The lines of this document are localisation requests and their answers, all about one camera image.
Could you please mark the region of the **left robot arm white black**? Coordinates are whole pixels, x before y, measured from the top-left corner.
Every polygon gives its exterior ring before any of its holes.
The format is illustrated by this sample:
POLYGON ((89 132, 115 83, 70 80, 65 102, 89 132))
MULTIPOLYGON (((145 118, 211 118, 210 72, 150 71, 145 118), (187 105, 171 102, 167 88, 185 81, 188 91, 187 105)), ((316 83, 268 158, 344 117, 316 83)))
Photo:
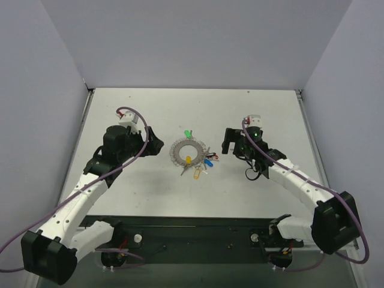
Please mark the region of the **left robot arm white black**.
POLYGON ((58 285, 73 275, 78 262, 102 244, 118 246, 123 232, 115 223, 97 221, 86 231, 76 230, 96 201, 121 174, 125 162, 138 157, 156 156, 164 143, 146 129, 146 137, 133 132, 133 125, 108 127, 103 144, 87 162, 70 195, 50 213, 35 232, 21 239, 24 269, 58 285))

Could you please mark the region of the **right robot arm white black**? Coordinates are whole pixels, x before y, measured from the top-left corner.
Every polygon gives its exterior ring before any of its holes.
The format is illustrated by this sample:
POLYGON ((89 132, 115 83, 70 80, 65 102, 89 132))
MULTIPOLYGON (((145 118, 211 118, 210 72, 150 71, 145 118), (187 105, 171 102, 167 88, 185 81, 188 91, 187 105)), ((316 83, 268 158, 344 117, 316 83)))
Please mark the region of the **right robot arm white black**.
POLYGON ((279 150, 269 148, 259 127, 244 130, 227 128, 221 145, 228 154, 245 161, 258 177, 264 176, 293 196, 313 215, 311 221, 285 214, 269 224, 269 234, 284 240, 315 243, 324 253, 333 254, 361 235, 354 198, 348 192, 331 193, 300 171, 279 150))

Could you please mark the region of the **green key tag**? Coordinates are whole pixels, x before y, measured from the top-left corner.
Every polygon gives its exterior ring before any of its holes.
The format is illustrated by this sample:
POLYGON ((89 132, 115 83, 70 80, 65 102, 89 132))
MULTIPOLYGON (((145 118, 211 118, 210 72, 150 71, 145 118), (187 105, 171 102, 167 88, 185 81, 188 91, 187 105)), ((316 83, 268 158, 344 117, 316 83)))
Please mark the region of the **green key tag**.
POLYGON ((192 131, 191 130, 185 130, 184 131, 184 134, 186 136, 187 139, 192 139, 193 138, 193 135, 192 135, 192 131))

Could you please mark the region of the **black key tag with key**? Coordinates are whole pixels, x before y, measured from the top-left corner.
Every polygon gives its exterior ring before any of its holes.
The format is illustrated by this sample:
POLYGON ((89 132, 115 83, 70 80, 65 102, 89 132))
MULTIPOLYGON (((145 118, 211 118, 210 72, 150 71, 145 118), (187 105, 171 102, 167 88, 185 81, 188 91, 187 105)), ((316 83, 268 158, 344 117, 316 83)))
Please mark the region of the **black key tag with key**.
POLYGON ((206 155, 206 159, 209 161, 219 161, 219 156, 215 152, 212 152, 206 155))

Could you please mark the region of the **amber transparent key tag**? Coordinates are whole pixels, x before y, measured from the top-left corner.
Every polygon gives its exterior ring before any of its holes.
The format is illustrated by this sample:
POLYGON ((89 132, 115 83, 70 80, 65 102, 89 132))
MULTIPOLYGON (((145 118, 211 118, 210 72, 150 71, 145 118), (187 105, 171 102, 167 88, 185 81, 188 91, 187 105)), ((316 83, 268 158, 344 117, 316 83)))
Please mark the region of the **amber transparent key tag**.
POLYGON ((194 178, 194 179, 199 179, 200 174, 201 174, 201 168, 198 167, 198 168, 196 168, 195 171, 194 171, 193 178, 194 178))

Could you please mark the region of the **metal band with key rings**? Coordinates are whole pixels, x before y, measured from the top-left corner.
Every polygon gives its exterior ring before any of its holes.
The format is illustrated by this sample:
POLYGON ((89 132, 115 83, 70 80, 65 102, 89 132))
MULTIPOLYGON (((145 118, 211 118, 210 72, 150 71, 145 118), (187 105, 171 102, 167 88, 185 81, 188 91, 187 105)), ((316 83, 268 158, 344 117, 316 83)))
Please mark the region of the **metal band with key rings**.
POLYGON ((169 155, 172 163, 176 166, 187 165, 187 157, 191 158, 190 164, 198 166, 206 154, 206 145, 196 138, 181 138, 176 140, 170 148, 169 155))

